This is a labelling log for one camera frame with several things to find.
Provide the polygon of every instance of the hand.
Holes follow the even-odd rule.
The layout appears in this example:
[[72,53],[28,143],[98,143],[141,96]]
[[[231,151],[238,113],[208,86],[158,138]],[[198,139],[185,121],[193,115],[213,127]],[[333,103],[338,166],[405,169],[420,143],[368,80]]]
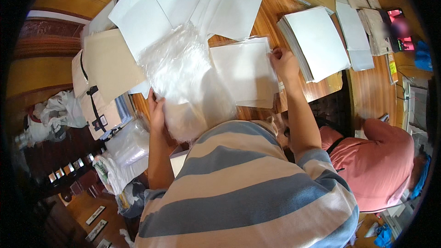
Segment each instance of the hand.
[[150,112],[150,133],[159,133],[162,134],[164,129],[164,112],[162,107],[165,102],[165,98],[160,99],[158,102],[155,102],[153,99],[153,89],[150,88],[149,96],[149,112]]
[[276,48],[269,60],[285,86],[299,81],[299,62],[291,51]]

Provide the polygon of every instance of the brown envelope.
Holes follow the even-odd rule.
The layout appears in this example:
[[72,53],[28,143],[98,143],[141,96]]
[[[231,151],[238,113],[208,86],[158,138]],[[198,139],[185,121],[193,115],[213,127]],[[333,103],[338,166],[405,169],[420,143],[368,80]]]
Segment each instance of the brown envelope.
[[89,86],[98,86],[106,104],[146,79],[119,29],[86,36],[83,51]]

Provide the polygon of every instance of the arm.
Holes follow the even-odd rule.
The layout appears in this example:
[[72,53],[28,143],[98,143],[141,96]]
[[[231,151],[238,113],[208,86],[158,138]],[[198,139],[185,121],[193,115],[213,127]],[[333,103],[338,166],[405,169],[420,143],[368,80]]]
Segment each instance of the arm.
[[149,92],[149,112],[150,112],[150,148],[149,148],[149,188],[168,189],[175,176],[170,162],[169,146],[164,134],[164,112],[162,107],[165,98],[155,102],[153,100],[153,90]]
[[271,63],[282,78],[288,99],[291,146],[298,163],[303,154],[322,148],[322,140],[311,108],[303,95],[299,80],[299,63],[292,52],[278,48],[270,55]]

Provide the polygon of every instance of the white plastic bag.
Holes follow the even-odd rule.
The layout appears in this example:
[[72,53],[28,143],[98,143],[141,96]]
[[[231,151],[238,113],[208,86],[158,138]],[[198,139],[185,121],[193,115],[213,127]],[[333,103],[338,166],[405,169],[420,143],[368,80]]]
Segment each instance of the white plastic bag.
[[73,128],[83,128],[87,125],[79,100],[72,91],[60,91],[49,98],[46,107],[37,118],[40,118],[44,126],[52,126],[55,132],[58,132],[62,125]]
[[149,165],[149,158],[143,157],[129,166],[120,167],[113,161],[108,152],[97,155],[93,160],[93,164],[95,164],[97,160],[101,160],[104,168],[107,170],[107,183],[112,186],[114,195],[121,194],[125,186],[135,177],[142,174]]
[[211,64],[208,48],[191,22],[147,47],[138,65],[158,97],[165,97],[170,135],[185,142],[235,115],[235,103]]
[[144,129],[142,121],[136,119],[105,144],[115,163],[125,167],[149,155],[149,140],[150,134]]

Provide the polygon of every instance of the yellow label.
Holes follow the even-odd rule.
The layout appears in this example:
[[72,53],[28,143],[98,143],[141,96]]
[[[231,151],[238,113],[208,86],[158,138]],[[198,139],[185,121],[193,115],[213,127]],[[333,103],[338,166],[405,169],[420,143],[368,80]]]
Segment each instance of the yellow label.
[[390,62],[389,63],[389,68],[390,68],[390,74],[395,74],[396,73],[395,62]]

